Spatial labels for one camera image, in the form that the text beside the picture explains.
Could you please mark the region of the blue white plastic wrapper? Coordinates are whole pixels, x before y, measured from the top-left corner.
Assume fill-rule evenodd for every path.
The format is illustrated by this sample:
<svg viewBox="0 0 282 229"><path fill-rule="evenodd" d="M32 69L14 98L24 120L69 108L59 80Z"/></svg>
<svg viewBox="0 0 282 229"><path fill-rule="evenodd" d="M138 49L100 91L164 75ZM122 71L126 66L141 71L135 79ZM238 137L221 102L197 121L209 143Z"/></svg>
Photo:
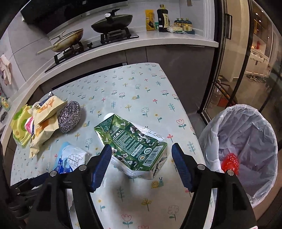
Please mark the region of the blue white plastic wrapper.
<svg viewBox="0 0 282 229"><path fill-rule="evenodd" d="M59 174L73 172L80 165L85 164L86 155L85 150L64 142L59 150L54 170Z"/></svg>

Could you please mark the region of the green milk carton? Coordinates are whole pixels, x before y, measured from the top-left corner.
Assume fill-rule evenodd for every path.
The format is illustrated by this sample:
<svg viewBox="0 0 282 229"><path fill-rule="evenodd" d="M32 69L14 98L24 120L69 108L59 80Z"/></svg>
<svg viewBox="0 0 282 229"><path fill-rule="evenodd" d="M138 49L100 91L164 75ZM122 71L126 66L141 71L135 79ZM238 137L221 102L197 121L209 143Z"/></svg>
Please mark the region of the green milk carton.
<svg viewBox="0 0 282 229"><path fill-rule="evenodd" d="M114 113L94 130L102 145L111 146L111 163L127 176L153 179L167 160L167 142L161 135Z"/></svg>

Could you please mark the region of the green yellow floral packet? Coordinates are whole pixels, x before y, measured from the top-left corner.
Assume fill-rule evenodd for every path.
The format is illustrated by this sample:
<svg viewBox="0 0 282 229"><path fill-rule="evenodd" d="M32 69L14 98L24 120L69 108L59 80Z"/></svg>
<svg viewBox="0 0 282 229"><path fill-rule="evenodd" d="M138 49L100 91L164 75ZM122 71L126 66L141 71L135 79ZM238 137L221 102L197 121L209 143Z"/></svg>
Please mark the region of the green yellow floral packet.
<svg viewBox="0 0 282 229"><path fill-rule="evenodd" d="M11 121L11 129L13 131L13 139L16 144L25 147L31 138L31 134L25 129L27 120L32 117L28 112L31 106L24 105L13 117Z"/></svg>

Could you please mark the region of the yellow orange snack bag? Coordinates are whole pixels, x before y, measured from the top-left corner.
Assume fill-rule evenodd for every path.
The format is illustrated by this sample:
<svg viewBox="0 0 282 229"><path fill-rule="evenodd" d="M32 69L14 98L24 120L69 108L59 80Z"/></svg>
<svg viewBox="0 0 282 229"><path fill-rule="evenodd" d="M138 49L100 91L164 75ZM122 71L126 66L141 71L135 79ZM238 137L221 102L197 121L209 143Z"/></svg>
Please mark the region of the yellow orange snack bag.
<svg viewBox="0 0 282 229"><path fill-rule="evenodd" d="M35 157L43 143L59 128L57 112L66 104L67 101L53 95L41 102L36 102L29 110L33 117L29 158Z"/></svg>

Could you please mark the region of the trash bin with liner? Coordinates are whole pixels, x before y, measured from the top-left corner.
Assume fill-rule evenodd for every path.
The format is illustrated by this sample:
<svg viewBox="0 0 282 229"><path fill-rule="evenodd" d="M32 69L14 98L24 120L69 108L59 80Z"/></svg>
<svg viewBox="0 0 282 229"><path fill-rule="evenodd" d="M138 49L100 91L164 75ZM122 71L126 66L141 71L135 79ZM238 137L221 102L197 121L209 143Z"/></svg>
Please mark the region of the trash bin with liner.
<svg viewBox="0 0 282 229"><path fill-rule="evenodd" d="M222 171L229 153L237 157L238 179L253 208L266 198L278 173L278 144L271 124L256 108L226 108L204 128L198 142L211 171Z"/></svg>

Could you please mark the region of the white kitchen countertop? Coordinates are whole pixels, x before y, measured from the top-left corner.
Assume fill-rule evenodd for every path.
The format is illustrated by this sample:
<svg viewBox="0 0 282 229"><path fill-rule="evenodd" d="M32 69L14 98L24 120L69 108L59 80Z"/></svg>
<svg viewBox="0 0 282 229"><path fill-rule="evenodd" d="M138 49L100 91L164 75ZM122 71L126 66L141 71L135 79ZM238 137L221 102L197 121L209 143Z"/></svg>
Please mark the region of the white kitchen countertop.
<svg viewBox="0 0 282 229"><path fill-rule="evenodd" d="M147 47L147 46L159 46L159 45L180 45L180 46L188 46L188 47L211 47L217 48L219 43L200 36L198 34L195 35L181 35L175 33L159 33L159 32L139 32L139 38L132 40L125 40L121 42L116 42L112 44L107 44L105 46L101 46L98 48L94 48L92 50L86 51L80 55L71 58L64 63L56 66L48 72L45 72L46 68L52 64L52 60L49 60L45 63L39 70L37 70L17 91L12 97L12 107L9 111L8 118L6 120L6 126L3 130L1 136L1 143L3 150L5 151L9 144L9 139L11 137L11 128L10 123L13 115L22 106L26 103L29 98L32 96L34 91L38 86L43 84L45 81L57 76L58 74L72 68L78 66L80 64L84 64L87 61L92 61L96 58L102 58L107 55L121 52L129 49Z"/></svg>

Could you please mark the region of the red plastic bag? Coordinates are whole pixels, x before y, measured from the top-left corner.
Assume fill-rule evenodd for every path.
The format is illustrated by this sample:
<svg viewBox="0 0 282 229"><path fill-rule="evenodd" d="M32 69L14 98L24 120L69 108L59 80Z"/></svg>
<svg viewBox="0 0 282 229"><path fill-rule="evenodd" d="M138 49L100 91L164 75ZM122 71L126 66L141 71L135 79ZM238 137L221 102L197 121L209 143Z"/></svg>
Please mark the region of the red plastic bag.
<svg viewBox="0 0 282 229"><path fill-rule="evenodd" d="M239 171L239 161L235 154L229 153L226 155L224 160L221 163L221 169L226 172L228 170L232 170L236 175L238 175Z"/></svg>

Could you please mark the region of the steel wool scrubber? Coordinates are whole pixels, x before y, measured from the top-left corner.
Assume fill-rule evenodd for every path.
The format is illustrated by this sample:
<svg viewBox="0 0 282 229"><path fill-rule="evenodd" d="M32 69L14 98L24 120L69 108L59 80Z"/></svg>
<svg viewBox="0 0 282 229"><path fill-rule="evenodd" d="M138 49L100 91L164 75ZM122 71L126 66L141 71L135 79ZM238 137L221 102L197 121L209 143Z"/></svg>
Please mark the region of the steel wool scrubber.
<svg viewBox="0 0 282 229"><path fill-rule="evenodd" d="M70 101L58 115L59 130L68 133L78 124L81 119L81 107L76 101Z"/></svg>

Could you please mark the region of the floral tablecloth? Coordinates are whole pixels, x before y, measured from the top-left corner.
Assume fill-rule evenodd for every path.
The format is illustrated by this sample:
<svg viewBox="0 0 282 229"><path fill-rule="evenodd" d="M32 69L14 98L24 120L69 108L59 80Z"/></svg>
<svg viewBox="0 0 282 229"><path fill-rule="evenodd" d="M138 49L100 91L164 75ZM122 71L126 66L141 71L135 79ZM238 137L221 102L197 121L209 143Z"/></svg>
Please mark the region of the floral tablecloth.
<svg viewBox="0 0 282 229"><path fill-rule="evenodd" d="M63 143L96 156L101 142L95 126L114 113L161 135L168 148L178 143L183 152L202 164L204 158L184 100L157 63L139 63L91 74L54 90L64 101L77 101L82 117L68 134L54 133L41 152L29 157L29 148L17 147L11 183L50 172ZM109 165L92 200L104 228L180 228L192 199L168 156L154 179L126 176Z"/></svg>

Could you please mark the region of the black framed glass door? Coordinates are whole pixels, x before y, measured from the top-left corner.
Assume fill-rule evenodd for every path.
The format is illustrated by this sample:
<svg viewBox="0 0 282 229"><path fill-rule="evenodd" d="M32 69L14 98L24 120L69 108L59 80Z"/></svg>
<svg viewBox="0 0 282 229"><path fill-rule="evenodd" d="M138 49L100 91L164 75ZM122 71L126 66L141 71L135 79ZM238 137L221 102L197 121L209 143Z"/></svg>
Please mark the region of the black framed glass door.
<svg viewBox="0 0 282 229"><path fill-rule="evenodd" d="M281 125L281 34L261 1L215 1L218 42L200 115L208 122L236 104Z"/></svg>

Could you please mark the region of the black gas stove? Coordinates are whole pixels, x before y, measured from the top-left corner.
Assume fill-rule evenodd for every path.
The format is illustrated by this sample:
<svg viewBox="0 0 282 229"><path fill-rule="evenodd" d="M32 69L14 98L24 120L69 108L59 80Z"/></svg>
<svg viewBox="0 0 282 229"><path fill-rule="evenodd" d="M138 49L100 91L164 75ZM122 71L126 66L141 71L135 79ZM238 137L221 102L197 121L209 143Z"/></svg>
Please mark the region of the black gas stove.
<svg viewBox="0 0 282 229"><path fill-rule="evenodd" d="M50 71L51 69L55 68L56 66L60 65L61 63L81 54L89 50L93 50L95 48L115 43L121 42L129 39L138 38L139 35L133 31L130 31L128 28L116 30L110 33L103 33L100 35L100 39L92 42L88 42L83 44L79 42L76 45L71 46L70 48L66 49L59 54L54 56L54 63L45 70L45 73Z"/></svg>

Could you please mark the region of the beige frying pan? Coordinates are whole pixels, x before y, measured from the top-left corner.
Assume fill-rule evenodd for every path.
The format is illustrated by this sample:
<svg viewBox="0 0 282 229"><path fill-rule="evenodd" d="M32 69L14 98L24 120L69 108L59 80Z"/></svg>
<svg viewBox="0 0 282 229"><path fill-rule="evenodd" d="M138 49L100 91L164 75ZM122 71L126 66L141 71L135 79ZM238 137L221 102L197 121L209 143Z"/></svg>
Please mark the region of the beige frying pan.
<svg viewBox="0 0 282 229"><path fill-rule="evenodd" d="M36 55L40 55L48 50L52 50L53 52L62 52L71 46L78 44L83 37L84 29L74 30L66 35L63 35L64 32L65 31L60 33L58 36L51 38L50 41L55 38L58 38L58 40L53 45L38 51Z"/></svg>

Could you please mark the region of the blue lidded condiment jar set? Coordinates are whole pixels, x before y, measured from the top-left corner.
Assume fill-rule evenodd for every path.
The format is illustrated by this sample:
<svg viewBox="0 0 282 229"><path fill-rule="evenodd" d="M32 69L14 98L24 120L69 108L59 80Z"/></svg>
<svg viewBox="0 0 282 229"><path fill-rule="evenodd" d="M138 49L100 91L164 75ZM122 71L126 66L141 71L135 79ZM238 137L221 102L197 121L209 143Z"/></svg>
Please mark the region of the blue lidded condiment jar set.
<svg viewBox="0 0 282 229"><path fill-rule="evenodd" d="M181 34L195 34L193 24L189 19L177 18L173 23L173 32Z"/></svg>

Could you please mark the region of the black wok with lid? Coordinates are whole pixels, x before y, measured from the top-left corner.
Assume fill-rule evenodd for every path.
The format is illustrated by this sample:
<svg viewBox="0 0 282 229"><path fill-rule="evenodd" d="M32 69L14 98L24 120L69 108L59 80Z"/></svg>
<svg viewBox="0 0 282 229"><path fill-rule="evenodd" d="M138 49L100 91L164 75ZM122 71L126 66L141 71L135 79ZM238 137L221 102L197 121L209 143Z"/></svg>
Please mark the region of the black wok with lid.
<svg viewBox="0 0 282 229"><path fill-rule="evenodd" d="M91 25L98 33L107 34L117 30L126 29L132 22L132 14L116 14L119 9L114 9L104 15L104 18Z"/></svg>

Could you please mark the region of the dark soy sauce bottle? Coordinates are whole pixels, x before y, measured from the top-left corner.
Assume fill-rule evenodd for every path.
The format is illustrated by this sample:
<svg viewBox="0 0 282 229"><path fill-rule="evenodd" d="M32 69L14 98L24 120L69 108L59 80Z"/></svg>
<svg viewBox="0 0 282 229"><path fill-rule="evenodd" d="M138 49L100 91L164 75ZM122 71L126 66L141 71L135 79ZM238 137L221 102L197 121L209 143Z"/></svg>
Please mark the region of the dark soy sauce bottle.
<svg viewBox="0 0 282 229"><path fill-rule="evenodd" d="M157 9L159 32L167 32L167 28L170 25L168 10L165 5L160 4L159 9Z"/></svg>

